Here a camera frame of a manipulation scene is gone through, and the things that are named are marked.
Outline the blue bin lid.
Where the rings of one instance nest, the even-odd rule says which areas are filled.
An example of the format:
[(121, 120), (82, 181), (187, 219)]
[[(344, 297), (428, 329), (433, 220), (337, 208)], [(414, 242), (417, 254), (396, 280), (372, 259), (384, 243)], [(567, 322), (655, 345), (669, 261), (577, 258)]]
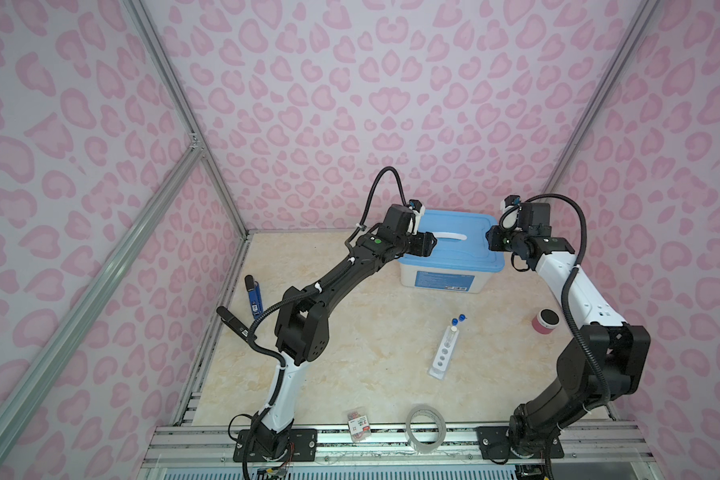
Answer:
[(428, 257), (406, 254), (399, 259), (404, 265), (497, 273), (504, 269), (501, 252), (489, 249), (487, 232), (497, 220), (486, 214), (427, 210), (419, 232), (430, 232), (437, 244)]

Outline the white plastic storage bin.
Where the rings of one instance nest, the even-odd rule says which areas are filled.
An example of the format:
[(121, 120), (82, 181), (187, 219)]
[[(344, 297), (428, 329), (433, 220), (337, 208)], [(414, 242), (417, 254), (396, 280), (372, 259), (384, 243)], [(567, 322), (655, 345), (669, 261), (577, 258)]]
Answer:
[(411, 288), (477, 294), (495, 272), (453, 270), (400, 264), (401, 284)]

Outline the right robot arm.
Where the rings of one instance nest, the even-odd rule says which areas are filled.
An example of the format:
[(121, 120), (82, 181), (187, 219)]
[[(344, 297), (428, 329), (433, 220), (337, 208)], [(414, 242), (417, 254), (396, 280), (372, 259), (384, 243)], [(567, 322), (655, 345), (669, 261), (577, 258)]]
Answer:
[(559, 195), (579, 221), (579, 245), (556, 237), (552, 195), (527, 200), (510, 195), (486, 234), (490, 250), (507, 252), (536, 273), (559, 303), (572, 336), (556, 361), (556, 377), (535, 399), (520, 404), (509, 420), (509, 450), (520, 458), (549, 456), (564, 429), (610, 402), (634, 394), (647, 361), (651, 337), (631, 325), (604, 298), (583, 269), (587, 223), (582, 208)]

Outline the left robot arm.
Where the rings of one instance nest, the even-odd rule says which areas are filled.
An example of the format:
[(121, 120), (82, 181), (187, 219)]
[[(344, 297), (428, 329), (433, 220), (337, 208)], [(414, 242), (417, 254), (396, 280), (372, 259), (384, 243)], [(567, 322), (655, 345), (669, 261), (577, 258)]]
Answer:
[(277, 362), (266, 403), (251, 415), (249, 428), (233, 438), (238, 461), (298, 453), (291, 432), (307, 368), (328, 345), (331, 313), (355, 287), (399, 262), (406, 286), (478, 293), (504, 267), (503, 255), (491, 251), (486, 240), (496, 223), (485, 214), (428, 210), (417, 200), (394, 204), (382, 222), (356, 226), (345, 242), (347, 255), (327, 274), (303, 288), (289, 288), (281, 301), (258, 309), (252, 325), (218, 307), (227, 328)]

